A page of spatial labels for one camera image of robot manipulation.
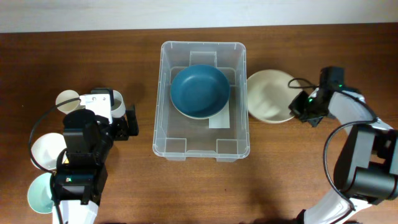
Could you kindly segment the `dark blue bowl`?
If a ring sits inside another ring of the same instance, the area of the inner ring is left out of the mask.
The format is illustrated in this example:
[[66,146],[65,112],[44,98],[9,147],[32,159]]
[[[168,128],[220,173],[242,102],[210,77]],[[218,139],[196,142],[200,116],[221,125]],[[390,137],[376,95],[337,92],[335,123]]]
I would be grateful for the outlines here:
[[178,103],[229,101],[231,87],[227,77],[210,65],[192,65],[176,74],[170,86],[170,99]]

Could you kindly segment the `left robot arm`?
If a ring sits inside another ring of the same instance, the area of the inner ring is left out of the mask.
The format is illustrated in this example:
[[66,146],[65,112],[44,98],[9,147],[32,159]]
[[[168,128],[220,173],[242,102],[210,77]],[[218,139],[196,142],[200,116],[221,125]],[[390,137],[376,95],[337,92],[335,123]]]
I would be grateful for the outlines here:
[[114,118],[81,109],[63,119],[66,148],[57,158],[50,190],[57,223],[93,223],[108,178],[105,161],[115,141],[139,134],[136,108]]

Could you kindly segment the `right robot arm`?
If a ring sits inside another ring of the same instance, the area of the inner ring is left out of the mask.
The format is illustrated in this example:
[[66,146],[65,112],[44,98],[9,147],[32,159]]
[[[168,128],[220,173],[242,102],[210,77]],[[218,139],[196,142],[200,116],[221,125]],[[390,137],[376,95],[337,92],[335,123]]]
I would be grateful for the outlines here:
[[[348,223],[359,211],[397,198],[397,130],[376,115],[358,89],[345,85],[344,74],[341,67],[321,69],[319,84],[307,85],[313,92],[300,87],[289,105],[295,118],[312,127],[324,117],[340,122],[323,147],[331,190],[312,208],[302,210],[295,223]],[[341,130],[348,137],[331,174],[328,148]]]

